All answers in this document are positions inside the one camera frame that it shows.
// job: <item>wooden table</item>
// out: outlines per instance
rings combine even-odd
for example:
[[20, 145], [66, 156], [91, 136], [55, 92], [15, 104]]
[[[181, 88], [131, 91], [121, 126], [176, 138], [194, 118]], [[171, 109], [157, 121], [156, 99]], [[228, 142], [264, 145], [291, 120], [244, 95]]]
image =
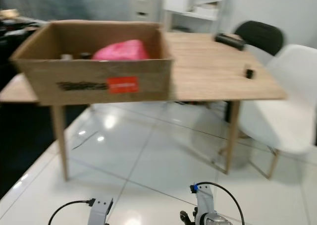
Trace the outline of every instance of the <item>wooden table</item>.
[[[241, 100], [284, 99], [286, 93], [248, 51], [214, 42], [210, 34], [167, 33], [175, 58], [172, 69], [171, 101], [233, 102], [226, 167], [230, 170]], [[254, 78], [245, 77], [245, 67], [254, 70]], [[36, 103], [38, 99], [23, 74], [15, 76], [0, 93], [0, 102]], [[51, 106], [55, 137], [58, 140], [63, 175], [68, 179], [64, 140], [64, 106]]]

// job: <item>open cardboard box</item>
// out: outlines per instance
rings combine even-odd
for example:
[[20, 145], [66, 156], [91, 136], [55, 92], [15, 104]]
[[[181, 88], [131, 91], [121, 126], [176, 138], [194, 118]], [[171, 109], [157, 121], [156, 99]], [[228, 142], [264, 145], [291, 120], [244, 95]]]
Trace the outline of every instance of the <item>open cardboard box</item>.
[[[150, 59], [79, 59], [113, 43], [139, 39]], [[74, 60], [60, 60], [71, 54]], [[11, 59], [25, 73], [42, 105], [161, 101], [169, 95], [172, 57], [160, 25], [139, 22], [51, 22]]]

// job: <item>black cable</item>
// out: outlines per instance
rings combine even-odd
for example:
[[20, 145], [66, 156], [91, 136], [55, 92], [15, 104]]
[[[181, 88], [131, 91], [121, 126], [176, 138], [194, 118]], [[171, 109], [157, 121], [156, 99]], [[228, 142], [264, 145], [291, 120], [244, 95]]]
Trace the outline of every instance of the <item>black cable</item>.
[[51, 225], [52, 223], [52, 220], [54, 218], [54, 216], [58, 213], [59, 210], [61, 210], [62, 208], [70, 205], [70, 204], [77, 204], [77, 203], [86, 203], [86, 204], [89, 204], [91, 200], [77, 200], [77, 201], [73, 201], [73, 202], [69, 202], [67, 204], [64, 204], [63, 206], [60, 206], [54, 213], [53, 215], [51, 216], [50, 218], [50, 221], [49, 221], [49, 225]]
[[226, 191], [227, 194], [229, 194], [230, 197], [233, 199], [233, 201], [236, 203], [238, 210], [239, 210], [239, 213], [240, 213], [240, 216], [241, 216], [242, 225], [244, 225], [244, 218], [243, 218], [243, 214], [242, 214], [242, 210], [240, 208], [240, 205], [239, 205], [238, 201], [235, 199], [235, 197], [233, 197], [233, 195], [227, 189], [223, 188], [221, 185], [218, 185], [218, 184], [212, 183], [212, 182], [200, 182], [200, 183], [195, 184], [195, 186], [198, 186], [201, 184], [211, 184], [211, 185], [214, 185], [214, 186], [219, 187], [220, 189], [223, 189], [224, 191]]

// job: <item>black chair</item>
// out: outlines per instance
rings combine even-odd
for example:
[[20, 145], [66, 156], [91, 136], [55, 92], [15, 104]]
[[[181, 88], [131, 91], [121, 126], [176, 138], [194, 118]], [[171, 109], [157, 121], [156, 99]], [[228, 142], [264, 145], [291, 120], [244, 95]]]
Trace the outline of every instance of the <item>black chair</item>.
[[[280, 29], [256, 21], [241, 24], [234, 34], [239, 35], [248, 45], [259, 48], [275, 56], [283, 47], [284, 36]], [[227, 102], [225, 121], [230, 122], [232, 103]]]

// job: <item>pink plastic bag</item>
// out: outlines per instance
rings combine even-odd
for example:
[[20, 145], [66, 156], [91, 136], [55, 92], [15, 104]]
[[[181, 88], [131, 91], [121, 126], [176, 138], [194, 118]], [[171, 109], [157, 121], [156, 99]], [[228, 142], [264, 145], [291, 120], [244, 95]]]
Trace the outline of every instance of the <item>pink plastic bag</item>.
[[92, 57], [93, 60], [144, 60], [149, 59], [147, 52], [140, 40], [111, 44], [98, 50]]

